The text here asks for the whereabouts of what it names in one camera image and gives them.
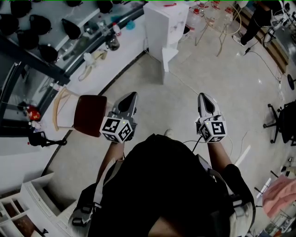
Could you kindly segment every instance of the person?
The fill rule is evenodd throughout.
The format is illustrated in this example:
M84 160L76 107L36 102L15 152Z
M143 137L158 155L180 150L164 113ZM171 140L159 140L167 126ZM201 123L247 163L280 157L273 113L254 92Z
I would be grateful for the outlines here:
M278 16L283 14L283 4L281 0L276 1L256 1L258 6L250 20L247 27L247 32L243 37L233 35L232 38L241 46L245 46L250 41L261 27L268 27L271 25L271 15Z
M225 196L225 187L186 145L172 137L172 130L164 136L153 134L124 160L124 144L110 144L97 177L97 183L105 182L100 208L92 214L87 236L229 236L233 203ZM254 206L250 190L222 144L208 143L208 148L212 168L243 203ZM105 170L112 159L121 162L115 176L116 164ZM76 211L87 199L92 202L97 183L81 193Z

